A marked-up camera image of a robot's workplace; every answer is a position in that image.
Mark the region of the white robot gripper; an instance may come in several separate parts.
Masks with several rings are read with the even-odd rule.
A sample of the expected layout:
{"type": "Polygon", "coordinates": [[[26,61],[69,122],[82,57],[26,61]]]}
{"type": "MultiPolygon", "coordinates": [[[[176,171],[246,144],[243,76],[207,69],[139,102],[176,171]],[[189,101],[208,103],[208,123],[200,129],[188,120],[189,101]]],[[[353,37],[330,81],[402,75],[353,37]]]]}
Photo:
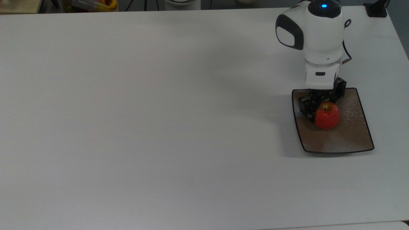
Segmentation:
{"type": "Polygon", "coordinates": [[[340,68],[340,62],[324,65],[305,62],[305,85],[310,92],[298,98],[298,107],[311,122],[315,122],[315,114],[322,100],[337,103],[344,97],[346,81],[339,78],[340,68]]]}

